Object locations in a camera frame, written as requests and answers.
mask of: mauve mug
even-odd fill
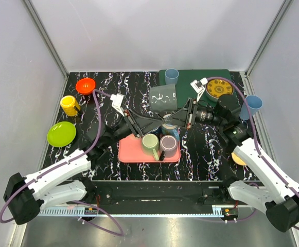
[[[160,140],[160,153],[165,151],[165,157],[171,158],[175,156],[178,149],[177,139],[172,135],[165,135]]]

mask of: orange bowl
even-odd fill
[[[96,82],[91,78],[84,78],[79,80],[76,84],[76,90],[80,94],[88,95],[92,93],[94,88],[96,87]]]

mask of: green mug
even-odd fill
[[[159,157],[160,142],[156,135],[147,134],[142,139],[143,152],[146,155],[154,156],[154,159],[158,161]]]

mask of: dark green mat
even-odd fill
[[[220,76],[231,80],[231,75],[228,69],[188,69],[179,70],[178,83],[175,85],[175,91],[177,94],[178,108],[181,108],[186,103],[187,99],[196,98],[197,94],[195,90],[191,87],[190,83],[192,81],[201,80],[206,77]],[[165,85],[165,70],[159,71],[160,86]],[[202,95],[201,100],[204,100],[212,107],[216,106],[216,102],[209,100],[205,93]]]

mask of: white wall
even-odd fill
[[[245,70],[283,0],[32,0],[69,71]]]
[[[250,74],[278,164],[299,182],[299,1]]]
[[[0,0],[0,209],[9,177],[38,168],[62,87],[63,77],[22,2]],[[12,223],[0,224],[0,247],[11,229]]]

